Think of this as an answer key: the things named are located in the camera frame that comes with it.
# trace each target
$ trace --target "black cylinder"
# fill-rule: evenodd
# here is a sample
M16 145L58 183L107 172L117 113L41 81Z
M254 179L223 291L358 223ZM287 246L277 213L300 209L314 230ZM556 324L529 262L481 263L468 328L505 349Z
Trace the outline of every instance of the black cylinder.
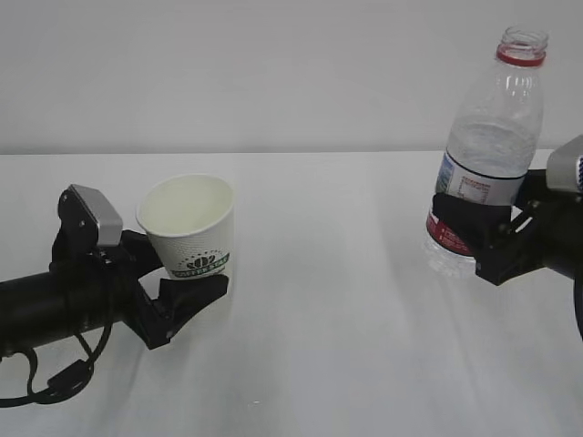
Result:
M0 357L103 326L106 288L113 288L114 321L119 320L119 309L128 297L119 283L94 259L1 282Z

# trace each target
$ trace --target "bottle label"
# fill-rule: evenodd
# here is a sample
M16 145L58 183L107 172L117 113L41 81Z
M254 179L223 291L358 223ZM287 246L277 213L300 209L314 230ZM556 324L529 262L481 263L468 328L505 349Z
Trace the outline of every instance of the bottle label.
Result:
M435 192L486 205L512 205L523 179L524 176L492 178L481 175L459 164L446 151ZM429 235L444 248L460 255L472 255L464 242L433 211L429 211L426 225Z

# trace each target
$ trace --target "red bottle ring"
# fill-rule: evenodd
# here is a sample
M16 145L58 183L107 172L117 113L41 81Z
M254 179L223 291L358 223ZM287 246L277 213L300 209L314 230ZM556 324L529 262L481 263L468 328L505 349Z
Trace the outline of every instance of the red bottle ring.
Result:
M507 55L504 53L504 50L499 47L496 51L496 57L512 66L542 66L543 62L545 62L545 57L547 57L547 52L543 52L542 56L536 59L520 59Z

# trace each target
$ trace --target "robotic arm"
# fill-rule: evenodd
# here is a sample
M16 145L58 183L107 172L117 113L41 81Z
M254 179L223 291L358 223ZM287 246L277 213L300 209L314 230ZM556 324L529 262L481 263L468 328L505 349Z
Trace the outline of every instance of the robotic arm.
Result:
M58 203L61 228L47 273L0 283L0 360L15 353L30 363L27 395L0 400L0 408L51 404L81 392L93 375L113 323L126 323L156 349L199 311L227 293L223 275L197 280L162 279L151 300L139 279L162 267L145 235L123 223L103 194L72 185ZM92 351L82 333L103 327ZM87 353L47 383L32 389L37 358L33 348L75 336Z
M555 150L546 171L528 171L515 206L511 219L512 207L434 196L434 214L472 251L480 278L500 285L544 267L572 278L583 337L583 136Z

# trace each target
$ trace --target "white wall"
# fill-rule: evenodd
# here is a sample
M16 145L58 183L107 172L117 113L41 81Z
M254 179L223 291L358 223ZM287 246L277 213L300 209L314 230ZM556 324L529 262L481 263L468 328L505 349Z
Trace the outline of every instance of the white wall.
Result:
M541 145L583 131L581 0L2 0L0 151L441 148L504 28L551 34Z

